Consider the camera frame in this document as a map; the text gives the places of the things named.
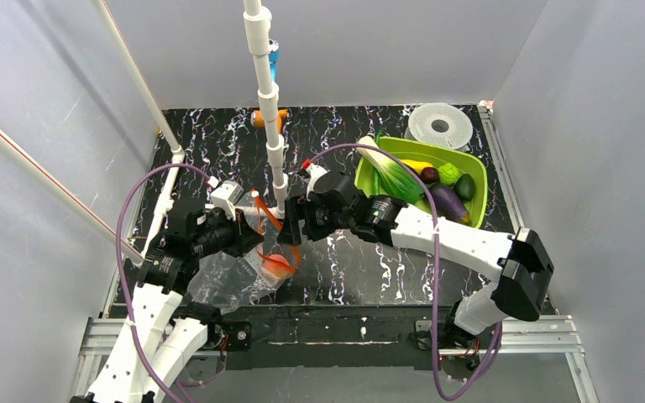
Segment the peach toy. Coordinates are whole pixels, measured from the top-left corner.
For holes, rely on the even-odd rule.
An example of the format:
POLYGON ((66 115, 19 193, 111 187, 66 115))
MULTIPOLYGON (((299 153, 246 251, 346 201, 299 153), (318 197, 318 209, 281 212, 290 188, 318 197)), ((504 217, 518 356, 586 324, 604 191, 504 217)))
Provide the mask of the peach toy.
POLYGON ((278 280, 285 280, 295 274, 295 269, 291 266, 287 258, 281 254, 265 256, 262 261, 261 269, 270 278, 278 280))

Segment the clear zip top bag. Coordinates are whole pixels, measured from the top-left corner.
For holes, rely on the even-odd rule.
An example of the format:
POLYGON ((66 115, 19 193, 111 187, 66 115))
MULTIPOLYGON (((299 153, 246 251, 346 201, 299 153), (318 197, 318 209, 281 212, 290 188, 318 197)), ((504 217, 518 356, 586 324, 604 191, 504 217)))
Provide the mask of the clear zip top bag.
POLYGON ((276 216, 277 209, 269 209, 256 190, 244 193, 236 207, 244 212, 249 225, 263 235, 263 242, 240 258, 220 253, 201 259, 200 270, 188 286, 194 302, 215 306, 223 313, 275 294, 291 278, 270 278, 261 269, 265 256, 285 256, 295 273, 302 259, 297 247, 277 242, 282 220, 276 216))

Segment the yellow banana toy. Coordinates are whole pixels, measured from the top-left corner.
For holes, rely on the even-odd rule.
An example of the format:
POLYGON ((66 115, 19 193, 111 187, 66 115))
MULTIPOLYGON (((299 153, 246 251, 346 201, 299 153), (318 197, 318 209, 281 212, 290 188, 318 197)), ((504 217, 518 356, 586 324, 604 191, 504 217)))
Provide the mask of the yellow banana toy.
POLYGON ((435 166, 432 163, 426 162, 426 161, 419 161, 419 160, 409 160, 409 159, 403 159, 401 162, 408 166, 410 169, 414 170, 418 174, 421 174, 422 171, 426 168, 435 168, 435 166))

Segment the dark red plum toy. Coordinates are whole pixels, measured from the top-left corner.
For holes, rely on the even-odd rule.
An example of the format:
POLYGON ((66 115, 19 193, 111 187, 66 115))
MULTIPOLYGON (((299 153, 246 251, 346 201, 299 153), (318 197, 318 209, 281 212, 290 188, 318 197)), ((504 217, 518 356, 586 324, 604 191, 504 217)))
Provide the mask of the dark red plum toy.
POLYGON ((440 174, 436 168, 426 168, 419 174, 420 179, 426 185, 439 183, 440 174))

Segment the purple eggplant toy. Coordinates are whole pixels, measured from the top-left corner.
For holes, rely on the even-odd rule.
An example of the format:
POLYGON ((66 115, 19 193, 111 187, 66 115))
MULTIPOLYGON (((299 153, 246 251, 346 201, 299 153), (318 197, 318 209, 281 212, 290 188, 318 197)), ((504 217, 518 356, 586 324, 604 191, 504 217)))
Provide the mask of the purple eggplant toy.
POLYGON ((442 183, 436 183, 428 187, 432 200, 435 203, 435 210, 442 214, 449 221, 471 225, 471 217, 468 209, 454 191, 442 183))

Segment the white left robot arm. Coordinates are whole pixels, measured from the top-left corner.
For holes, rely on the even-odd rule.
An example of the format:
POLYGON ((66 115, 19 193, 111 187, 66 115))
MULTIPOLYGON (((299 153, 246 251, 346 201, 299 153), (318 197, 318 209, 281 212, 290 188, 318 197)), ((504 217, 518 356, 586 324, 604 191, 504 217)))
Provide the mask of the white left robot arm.
POLYGON ((236 208, 174 212, 149 244, 128 316, 98 376, 73 402, 160 402, 187 361, 208 342, 223 351, 228 332, 219 308, 186 301, 187 288, 209 256, 243 258, 264 240, 236 208))

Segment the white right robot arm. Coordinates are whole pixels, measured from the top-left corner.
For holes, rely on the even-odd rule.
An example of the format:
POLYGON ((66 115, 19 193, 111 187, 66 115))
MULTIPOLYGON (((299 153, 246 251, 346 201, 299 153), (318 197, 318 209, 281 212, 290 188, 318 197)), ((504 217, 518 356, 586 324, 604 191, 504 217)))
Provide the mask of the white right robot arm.
POLYGON ((471 228, 432 215, 387 195, 366 196, 340 172, 311 177, 307 192, 291 196, 277 240, 297 246, 340 229, 369 243, 431 254, 481 275, 488 285, 457 302, 443 324, 447 335, 470 339, 508 317, 535 322, 541 316, 553 263, 536 232, 514 235, 471 228))

